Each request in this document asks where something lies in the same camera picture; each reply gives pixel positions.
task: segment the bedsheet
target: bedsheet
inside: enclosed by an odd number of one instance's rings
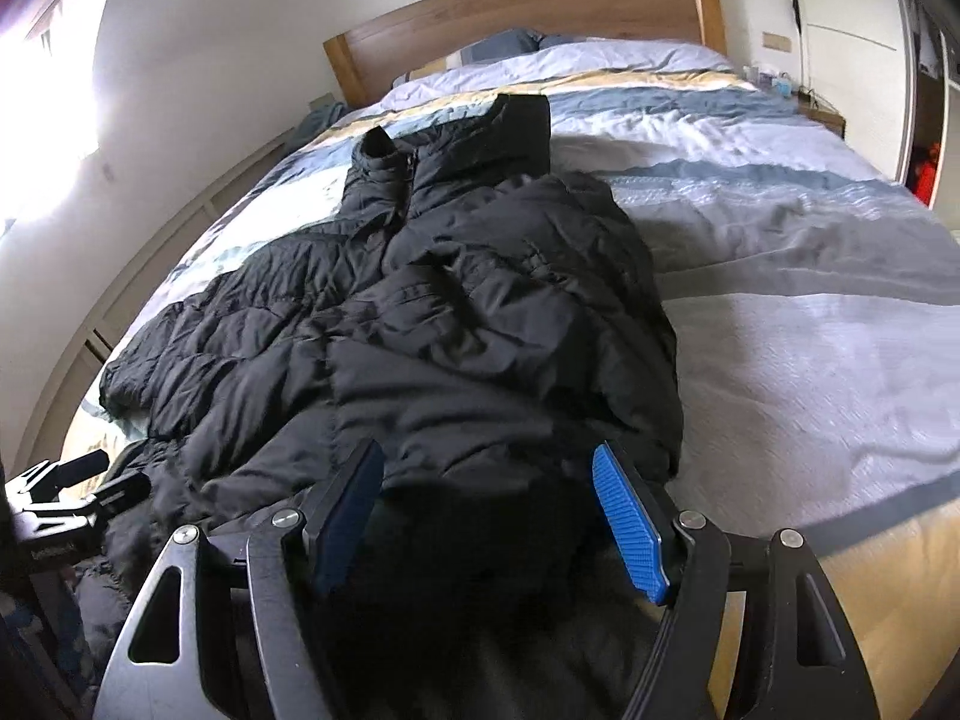
[[[686,419],[672,495],[728,531],[802,528],[883,716],[908,717],[960,644],[937,620],[960,618],[944,592],[960,580],[960,247],[788,100],[702,53],[640,62],[616,43],[431,76],[342,119],[198,241],[126,338],[268,240],[331,215],[375,124],[400,135],[478,115],[497,92],[547,95],[555,169],[608,181],[654,254]],[[83,410],[104,417],[96,385]],[[133,440],[143,424],[112,427],[114,448],[118,428]],[[914,646],[920,633],[939,643]],[[913,669],[893,665],[904,652]]]

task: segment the blue rubber pad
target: blue rubber pad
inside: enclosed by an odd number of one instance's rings
[[[347,578],[353,553],[380,495],[384,463],[383,450],[372,442],[320,533],[320,561],[313,577],[314,589],[320,595],[328,594]]]
[[[593,452],[593,488],[634,586],[655,604],[666,601],[661,536],[610,447]]]

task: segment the window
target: window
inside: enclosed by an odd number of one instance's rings
[[[0,236],[49,212],[97,149],[93,50],[107,0],[60,0],[44,33],[0,37]]]

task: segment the red object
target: red object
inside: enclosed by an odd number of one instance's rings
[[[930,206],[930,200],[933,199],[933,185],[937,180],[937,165],[940,162],[940,144],[933,143],[930,146],[928,159],[918,167],[917,188],[913,194],[925,206]]]

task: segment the yellow stripe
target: yellow stripe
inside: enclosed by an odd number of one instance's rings
[[[464,106],[493,101],[497,95],[555,95],[560,92],[576,92],[589,89],[616,89],[634,86],[652,86],[661,89],[715,89],[739,88],[752,89],[746,81],[738,79],[732,73],[718,71],[703,71],[702,73],[657,74],[648,71],[611,71],[593,70],[586,73],[565,76],[562,79],[546,81],[527,81],[508,84],[496,89],[484,89],[479,92],[461,92],[455,95],[430,100],[429,103],[416,105],[401,111],[386,111],[379,116],[369,119],[359,119],[343,127],[331,127],[315,138],[306,146],[306,151],[313,151],[320,146],[332,146],[335,143],[361,135],[373,127],[385,127],[401,119],[411,119],[437,113],[445,108]]]

